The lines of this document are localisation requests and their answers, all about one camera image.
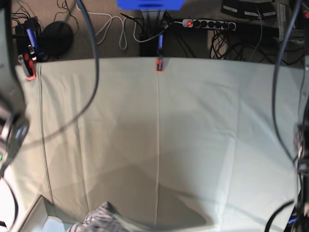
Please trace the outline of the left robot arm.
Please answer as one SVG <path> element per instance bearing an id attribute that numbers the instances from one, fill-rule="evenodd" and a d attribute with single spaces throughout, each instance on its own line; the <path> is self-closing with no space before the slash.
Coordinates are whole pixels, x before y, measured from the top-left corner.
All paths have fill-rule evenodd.
<path id="1" fill-rule="evenodd" d="M 288 159 L 292 162 L 295 174 L 295 197 L 280 206 L 269 218 L 264 231 L 268 232 L 276 216 L 288 206 L 293 205 L 297 217 L 294 222 L 293 232 L 307 232 L 309 230 L 309 17 L 302 11 L 302 7 L 308 6 L 307 0 L 297 0 L 295 2 L 293 15 L 290 19 L 284 40 L 278 53 L 272 78 L 271 113 L 272 121 L 280 145 L 282 146 Z M 295 124 L 294 146 L 295 157 L 292 157 L 289 149 L 282 140 L 276 121 L 276 91 L 285 48 L 288 44 L 292 29 L 299 13 L 302 13 L 304 21 L 305 48 L 304 48 L 304 74 L 301 83 L 301 91 L 298 107 L 298 121 Z"/>

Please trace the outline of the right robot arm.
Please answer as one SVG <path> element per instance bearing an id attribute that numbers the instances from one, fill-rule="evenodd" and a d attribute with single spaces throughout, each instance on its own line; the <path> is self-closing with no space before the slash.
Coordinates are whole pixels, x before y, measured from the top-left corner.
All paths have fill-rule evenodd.
<path id="1" fill-rule="evenodd" d="M 15 159 L 29 130 L 26 101 L 15 71 L 10 0 L 0 2 L 0 176 Z"/>

